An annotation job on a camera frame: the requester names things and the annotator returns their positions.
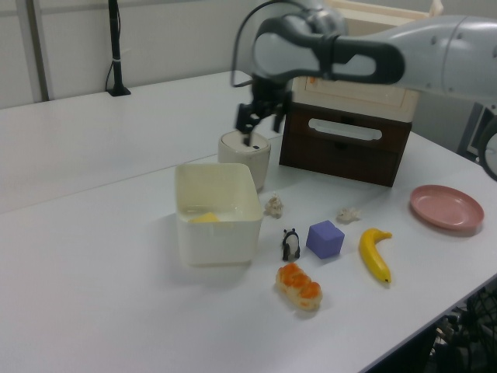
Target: yellow banana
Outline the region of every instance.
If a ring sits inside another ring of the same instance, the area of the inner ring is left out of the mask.
[[[360,255],[368,269],[379,281],[388,283],[391,282],[390,270],[378,253],[376,243],[390,237],[390,232],[382,232],[380,229],[369,228],[361,235],[359,241]]]

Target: small beige toy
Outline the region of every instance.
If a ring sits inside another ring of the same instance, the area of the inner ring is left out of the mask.
[[[283,212],[283,204],[281,203],[281,199],[276,193],[273,193],[273,196],[268,200],[265,209],[266,214],[271,215],[273,218],[281,218],[281,214]]]
[[[346,224],[352,221],[360,220],[360,210],[357,210],[355,207],[343,208],[336,216],[336,220]]]

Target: panda figurine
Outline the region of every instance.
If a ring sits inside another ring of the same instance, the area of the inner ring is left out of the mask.
[[[284,230],[284,237],[282,242],[283,247],[283,260],[287,262],[290,258],[290,255],[294,257],[294,259],[298,259],[301,257],[301,247],[298,242],[298,234],[295,232],[295,228],[291,231]]]

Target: white container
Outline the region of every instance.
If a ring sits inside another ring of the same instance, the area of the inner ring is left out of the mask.
[[[220,221],[191,223],[211,212]],[[176,167],[179,251],[190,265],[244,263],[256,251],[262,207],[248,166],[204,163]]]
[[[270,152],[271,143],[260,134],[252,132],[251,144],[247,146],[242,141],[242,134],[239,131],[233,131],[224,134],[219,139],[217,161],[247,165],[255,188],[259,191],[266,180]]]

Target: yellow object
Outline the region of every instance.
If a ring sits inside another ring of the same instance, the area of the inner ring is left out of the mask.
[[[219,221],[219,218],[212,212],[207,212],[198,218],[188,220],[189,223],[213,223],[215,221]]]
[[[390,270],[378,253],[376,243],[390,237],[390,232],[382,232],[376,228],[369,228],[361,235],[359,241],[360,255],[367,268],[379,281],[388,283],[391,283]]]

